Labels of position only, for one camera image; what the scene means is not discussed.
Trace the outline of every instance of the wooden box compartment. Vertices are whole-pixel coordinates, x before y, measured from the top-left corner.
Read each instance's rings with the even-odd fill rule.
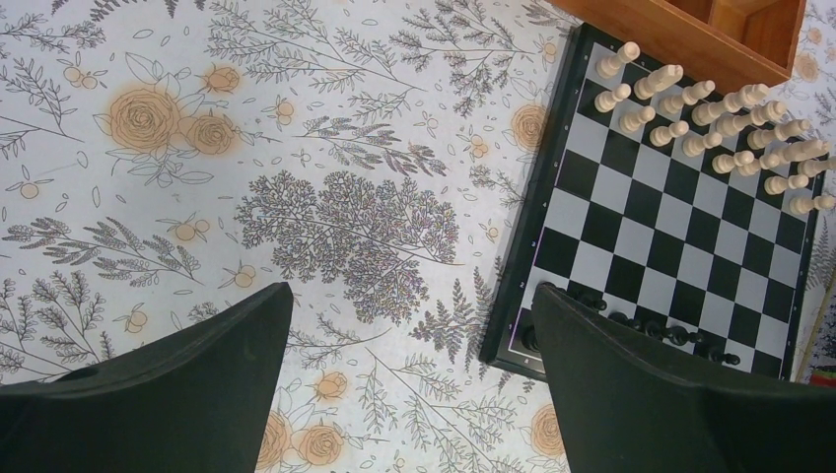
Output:
[[[790,79],[806,0],[551,0],[720,93]]]

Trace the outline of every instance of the floral tablecloth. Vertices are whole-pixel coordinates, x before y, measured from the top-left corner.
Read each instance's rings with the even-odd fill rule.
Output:
[[[808,2],[774,90],[824,138],[834,21]],[[477,353],[576,24],[532,0],[3,2],[2,382],[289,281],[259,469],[568,471],[546,386]]]

